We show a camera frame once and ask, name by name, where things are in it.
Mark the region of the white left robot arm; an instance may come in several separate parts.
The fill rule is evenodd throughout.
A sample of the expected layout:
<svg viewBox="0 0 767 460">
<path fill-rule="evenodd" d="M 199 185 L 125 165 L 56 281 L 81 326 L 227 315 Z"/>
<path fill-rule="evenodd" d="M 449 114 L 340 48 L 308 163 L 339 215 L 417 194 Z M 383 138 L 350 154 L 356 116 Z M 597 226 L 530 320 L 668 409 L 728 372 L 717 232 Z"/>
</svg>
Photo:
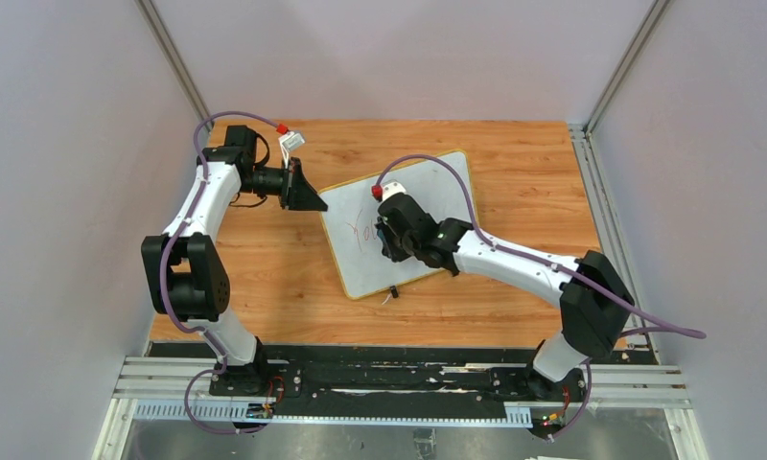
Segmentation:
<svg viewBox="0 0 767 460">
<path fill-rule="evenodd" d="M 272 167 L 257 149 L 268 141 L 248 126 L 229 126 L 222 145 L 197 148 L 196 177 L 174 220 L 141 244 L 155 311 L 186 334 L 198 334 L 214 351 L 212 379 L 233 390 L 257 394 L 272 377 L 262 341 L 229 307 L 231 286 L 217 236 L 227 208 L 239 194 L 278 198 L 290 211 L 325 212 L 327 204 L 307 180 L 290 149 L 303 144 L 296 131 L 278 129 L 283 158 Z"/>
</svg>

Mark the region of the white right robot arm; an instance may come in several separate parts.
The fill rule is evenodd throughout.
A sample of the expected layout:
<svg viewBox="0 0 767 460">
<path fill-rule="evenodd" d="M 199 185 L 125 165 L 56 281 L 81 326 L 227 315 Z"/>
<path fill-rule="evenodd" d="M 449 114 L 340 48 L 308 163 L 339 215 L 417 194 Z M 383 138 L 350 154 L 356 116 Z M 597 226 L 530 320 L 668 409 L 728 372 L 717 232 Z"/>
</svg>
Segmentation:
<svg viewBox="0 0 767 460">
<path fill-rule="evenodd" d="M 436 221 L 408 193 L 375 186 L 376 228 L 382 253 L 394 263 L 415 259 L 453 276 L 480 275 L 530 292 L 559 309 L 561 330 L 544 340 L 526 364 L 519 385 L 535 399 L 573 391 L 575 368 L 614 349 L 630 315 L 632 296 L 608 258 L 532 250 L 485 233 L 458 218 Z"/>
</svg>

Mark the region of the yellow-framed whiteboard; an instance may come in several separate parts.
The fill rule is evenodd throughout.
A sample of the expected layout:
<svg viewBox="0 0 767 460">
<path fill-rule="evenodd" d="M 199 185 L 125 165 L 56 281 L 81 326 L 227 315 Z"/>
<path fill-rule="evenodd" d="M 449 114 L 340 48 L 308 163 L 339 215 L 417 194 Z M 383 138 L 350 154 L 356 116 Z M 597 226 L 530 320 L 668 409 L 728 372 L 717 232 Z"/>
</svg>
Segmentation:
<svg viewBox="0 0 767 460">
<path fill-rule="evenodd" d="M 344 294 L 358 300 L 452 265 L 476 206 L 467 154 L 413 158 L 318 193 Z"/>
</svg>

